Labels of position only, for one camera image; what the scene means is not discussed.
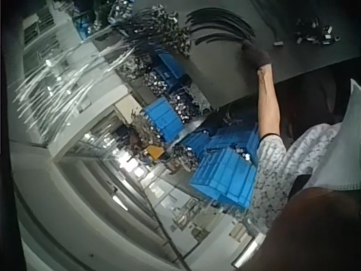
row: worker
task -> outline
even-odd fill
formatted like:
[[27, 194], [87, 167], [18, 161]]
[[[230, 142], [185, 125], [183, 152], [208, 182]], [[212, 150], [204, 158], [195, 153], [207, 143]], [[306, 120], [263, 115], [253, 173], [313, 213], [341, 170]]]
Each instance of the worker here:
[[[245, 42], [243, 58], [257, 71], [259, 82], [258, 170], [249, 216], [267, 236], [241, 270], [361, 270], [361, 179], [350, 174], [336, 180], [320, 175], [325, 175], [329, 156], [346, 153], [327, 152], [337, 148], [332, 142], [341, 123], [333, 124], [331, 118], [317, 115], [324, 104], [311, 102], [307, 108], [302, 103], [309, 113], [305, 112], [304, 120], [300, 119], [303, 123], [296, 125], [304, 132], [287, 150], [280, 138], [280, 110], [270, 56]], [[302, 84], [299, 87], [307, 93]], [[355, 150], [351, 151], [354, 160], [348, 164], [355, 166], [353, 173], [359, 174], [361, 88], [355, 88], [357, 121], [352, 128], [355, 136], [350, 137]], [[321, 173], [312, 178], [317, 170]]]

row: patterned shirt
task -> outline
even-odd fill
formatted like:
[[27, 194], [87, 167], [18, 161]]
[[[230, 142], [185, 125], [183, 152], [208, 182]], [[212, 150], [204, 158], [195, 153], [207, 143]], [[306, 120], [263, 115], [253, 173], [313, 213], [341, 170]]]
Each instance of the patterned shirt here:
[[341, 123], [320, 124], [306, 131], [289, 150], [278, 135], [269, 135], [259, 144], [258, 169], [249, 215], [266, 234], [287, 203], [297, 176], [312, 174], [337, 135]]

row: bundle of cables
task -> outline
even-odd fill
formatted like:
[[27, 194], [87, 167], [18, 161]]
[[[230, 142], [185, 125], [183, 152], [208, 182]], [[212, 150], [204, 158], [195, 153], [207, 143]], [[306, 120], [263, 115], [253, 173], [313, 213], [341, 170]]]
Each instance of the bundle of cables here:
[[187, 23], [190, 23], [191, 33], [206, 29], [221, 31], [197, 38], [195, 45], [214, 41], [242, 43], [245, 40], [252, 41], [255, 36], [252, 27], [240, 16], [222, 8], [201, 8], [189, 13], [187, 18]]
[[161, 49], [189, 56], [188, 28], [179, 27], [178, 13], [169, 14], [162, 5], [135, 12], [130, 18], [115, 22], [113, 27], [125, 36], [125, 42], [135, 48], [139, 57]]

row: black glove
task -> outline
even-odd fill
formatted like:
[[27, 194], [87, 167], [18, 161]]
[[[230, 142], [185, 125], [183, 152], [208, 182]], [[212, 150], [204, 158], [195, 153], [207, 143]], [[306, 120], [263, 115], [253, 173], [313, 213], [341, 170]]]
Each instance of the black glove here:
[[270, 55], [255, 47], [249, 41], [242, 43], [242, 58], [245, 59], [256, 71], [267, 64], [271, 64]]

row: workbench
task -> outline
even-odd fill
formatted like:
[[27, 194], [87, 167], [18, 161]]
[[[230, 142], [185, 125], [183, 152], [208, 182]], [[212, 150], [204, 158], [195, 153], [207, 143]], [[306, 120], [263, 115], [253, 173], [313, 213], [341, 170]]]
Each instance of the workbench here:
[[[187, 14], [204, 7], [224, 8], [240, 15], [253, 27], [255, 44], [270, 53], [275, 83], [360, 56], [360, 31], [336, 0], [327, 1], [322, 12], [340, 41], [332, 45], [297, 44], [293, 33], [285, 33], [280, 26], [284, 33], [282, 47], [273, 46], [274, 35], [250, 0], [136, 0], [135, 9], [159, 4], [169, 12], [179, 12], [181, 25]], [[181, 61], [214, 108], [257, 93], [256, 73], [240, 68], [239, 44], [219, 41], [193, 45], [190, 58]]]

